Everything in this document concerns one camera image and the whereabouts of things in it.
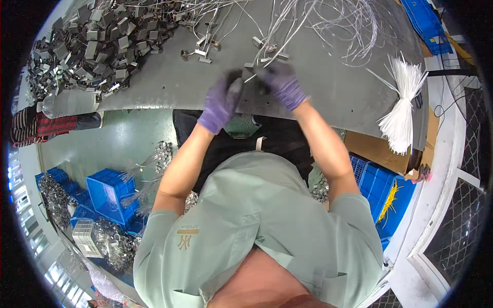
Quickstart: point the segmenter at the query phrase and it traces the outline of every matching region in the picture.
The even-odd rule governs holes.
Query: forearm
[[[159,185],[153,209],[183,214],[185,199],[197,182],[202,162],[214,134],[197,124],[171,160]]]
[[[343,192],[359,192],[355,185],[349,153],[341,138],[326,123],[309,101],[304,101],[293,110],[310,145],[313,157],[327,178],[330,195]]]

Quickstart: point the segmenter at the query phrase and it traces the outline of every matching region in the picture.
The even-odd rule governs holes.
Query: light green shirt
[[[343,194],[327,212],[289,161],[246,152],[211,173],[185,215],[151,213],[134,260],[135,288],[149,307],[205,307],[253,244],[338,308],[366,299],[382,273],[364,197]]]

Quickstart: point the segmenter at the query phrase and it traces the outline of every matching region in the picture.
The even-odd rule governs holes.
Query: white plastic basket
[[[84,255],[89,258],[103,258],[103,255],[96,247],[96,235],[94,234],[94,221],[79,220],[72,231],[72,237],[77,247]]]

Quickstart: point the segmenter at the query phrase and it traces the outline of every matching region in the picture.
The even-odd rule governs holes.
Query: gloved hand
[[[307,98],[300,88],[293,67],[288,64],[273,61],[266,68],[255,68],[255,73],[289,111],[293,111]]]
[[[207,91],[206,106],[197,122],[215,135],[233,118],[244,85],[241,77],[241,69],[228,71]]]

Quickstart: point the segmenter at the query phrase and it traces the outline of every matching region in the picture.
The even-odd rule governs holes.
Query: metal table surface
[[[388,12],[393,20],[387,17],[392,24],[396,37],[380,39],[374,47],[370,61],[365,67],[379,76],[391,81],[384,64],[388,65],[387,54],[396,55],[401,52],[407,61],[418,64],[422,57],[419,38],[404,9],[394,0],[380,2],[379,13],[386,17]],[[270,23],[271,1],[251,1],[246,11],[256,20],[263,33],[267,33]],[[221,9],[217,23],[227,11]],[[222,37],[236,24],[241,8],[235,5],[226,18],[223,27],[218,32]],[[204,22],[209,21],[212,13],[205,16],[198,31],[204,33]],[[286,21],[283,28],[276,33],[276,43],[281,46],[284,42],[290,22]],[[387,34],[394,32],[388,26],[382,27]],[[181,108],[202,109],[207,89],[214,84],[217,77],[230,68],[242,68],[245,63],[252,62],[258,49],[251,39],[261,37],[254,22],[245,14],[236,29],[222,42],[221,51],[211,48],[209,58],[211,64],[199,62],[198,55],[191,55],[189,61],[180,58],[180,51],[195,49],[197,38],[185,28],[176,30],[174,37],[163,44],[162,54],[151,55],[139,74],[131,79],[129,89],[119,91],[104,98],[98,110],[135,109],[135,108]],[[344,52],[347,45],[335,40],[334,45],[340,47],[337,52]],[[375,76],[366,71],[365,67],[349,67],[341,63],[340,58],[329,56],[320,43],[320,39],[312,29],[302,27],[284,49],[289,54],[288,62],[297,72],[301,86],[307,95],[312,96],[314,107],[322,117],[332,126],[347,129],[375,137],[381,137],[377,120],[386,115],[397,101],[397,93],[389,89]],[[244,77],[251,74],[246,70]],[[255,83],[246,84],[244,97],[237,109],[238,112],[255,113],[268,116],[291,118],[291,112],[282,107],[275,99],[259,95]],[[428,95],[427,86],[423,87],[423,108],[427,113]],[[420,119],[415,124],[418,130],[422,115],[415,109],[414,118]]]

